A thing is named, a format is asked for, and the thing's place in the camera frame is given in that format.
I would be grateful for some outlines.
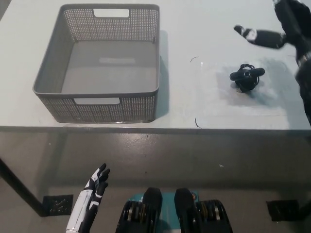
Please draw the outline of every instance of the gray floor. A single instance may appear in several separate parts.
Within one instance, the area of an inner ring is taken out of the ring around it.
[[[232,145],[237,139],[222,136],[224,144],[218,145],[218,137],[1,133],[0,156],[39,199],[74,194],[76,200],[90,174],[107,162],[111,168],[109,187],[94,233],[103,229],[114,232],[126,200],[149,186],[160,187],[163,192],[187,186],[199,191],[201,200],[221,200],[235,233],[311,232],[308,219],[292,224],[271,222],[265,203],[279,199],[306,203],[311,197],[309,143],[296,137],[268,137],[267,141],[274,141],[274,148],[262,150],[252,145],[240,150],[237,157],[228,150],[222,152],[224,145],[235,150]],[[301,151],[293,153],[293,145]],[[69,219],[37,217],[1,179],[0,203],[1,232],[64,232]]]

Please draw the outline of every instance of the basket handle cutout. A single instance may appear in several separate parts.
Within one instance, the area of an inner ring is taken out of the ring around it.
[[[130,16],[128,9],[93,9],[94,16],[100,18],[127,18]]]

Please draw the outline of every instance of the wire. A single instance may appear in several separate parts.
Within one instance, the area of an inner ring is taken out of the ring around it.
[[[255,69],[253,65],[242,64],[238,71],[247,70],[247,69],[244,69],[246,67],[250,68],[251,70]],[[248,91],[253,90],[258,85],[259,81],[260,79],[258,76],[256,77],[250,76],[247,79],[237,80],[235,81],[235,83],[237,84],[237,86],[240,88],[242,92],[248,92]]]

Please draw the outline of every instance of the black metal table leg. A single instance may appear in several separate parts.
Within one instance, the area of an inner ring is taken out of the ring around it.
[[[73,195],[45,196],[41,203],[0,159],[0,176],[40,216],[70,215]]]
[[[24,199],[27,204],[40,216],[48,216],[42,203],[28,190],[28,188],[20,181],[20,179],[10,170],[10,168],[0,159],[0,176]]]

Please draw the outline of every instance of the perforated basket wall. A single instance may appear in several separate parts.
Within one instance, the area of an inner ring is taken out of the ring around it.
[[[93,9],[128,9],[129,17],[95,17]],[[70,4],[61,7],[34,84],[34,92],[62,123],[150,122],[156,116],[157,90],[150,93],[62,94],[74,43],[79,41],[150,41],[157,46],[159,78],[159,7],[142,4]],[[75,98],[119,98],[119,104],[82,105]]]

